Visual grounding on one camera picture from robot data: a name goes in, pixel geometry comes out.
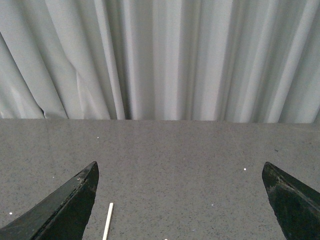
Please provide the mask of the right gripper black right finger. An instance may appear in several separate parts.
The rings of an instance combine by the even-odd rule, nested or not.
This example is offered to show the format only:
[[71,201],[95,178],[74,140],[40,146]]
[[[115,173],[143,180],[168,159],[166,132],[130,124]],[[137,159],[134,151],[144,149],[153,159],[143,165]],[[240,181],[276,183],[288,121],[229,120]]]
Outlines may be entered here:
[[262,170],[269,204],[287,240],[320,238],[320,193],[270,162]]

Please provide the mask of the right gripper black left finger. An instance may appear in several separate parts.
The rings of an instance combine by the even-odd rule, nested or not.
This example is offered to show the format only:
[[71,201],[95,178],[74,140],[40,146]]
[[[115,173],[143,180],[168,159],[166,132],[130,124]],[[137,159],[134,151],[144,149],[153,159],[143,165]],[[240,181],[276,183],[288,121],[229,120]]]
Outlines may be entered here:
[[99,182],[92,162],[32,209],[0,229],[2,240],[81,240]]

